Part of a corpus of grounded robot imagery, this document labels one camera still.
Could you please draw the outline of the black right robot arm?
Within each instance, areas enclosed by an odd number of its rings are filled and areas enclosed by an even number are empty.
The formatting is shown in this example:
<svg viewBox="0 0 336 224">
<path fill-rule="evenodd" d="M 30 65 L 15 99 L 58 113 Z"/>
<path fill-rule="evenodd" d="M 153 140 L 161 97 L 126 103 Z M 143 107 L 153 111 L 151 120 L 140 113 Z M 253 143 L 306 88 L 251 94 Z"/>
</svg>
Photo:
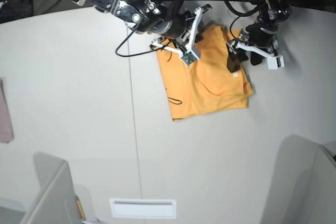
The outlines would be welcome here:
<svg viewBox="0 0 336 224">
<path fill-rule="evenodd" d="M 154 33 L 180 44 L 203 39 L 196 12 L 182 11 L 185 0 L 71 0 L 77 5 L 91 4 L 98 11 L 132 24 L 138 34 Z"/>
</svg>

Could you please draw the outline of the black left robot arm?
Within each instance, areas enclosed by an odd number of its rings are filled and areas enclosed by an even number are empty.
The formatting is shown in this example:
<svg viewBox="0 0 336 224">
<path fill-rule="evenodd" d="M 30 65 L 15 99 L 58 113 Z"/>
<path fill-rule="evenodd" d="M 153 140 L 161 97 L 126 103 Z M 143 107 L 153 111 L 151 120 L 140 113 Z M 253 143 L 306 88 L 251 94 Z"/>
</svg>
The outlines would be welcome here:
<svg viewBox="0 0 336 224">
<path fill-rule="evenodd" d="M 266 61 L 270 70 L 284 67 L 284 57 L 279 52 L 277 31 L 279 23 L 286 21 L 292 13 L 287 0 L 249 0 L 255 6 L 247 12 L 234 9 L 229 0 L 223 0 L 236 19 L 257 14 L 255 22 L 226 42 L 228 50 L 227 69 L 234 73 L 241 69 L 244 61 L 253 66 Z"/>
</svg>

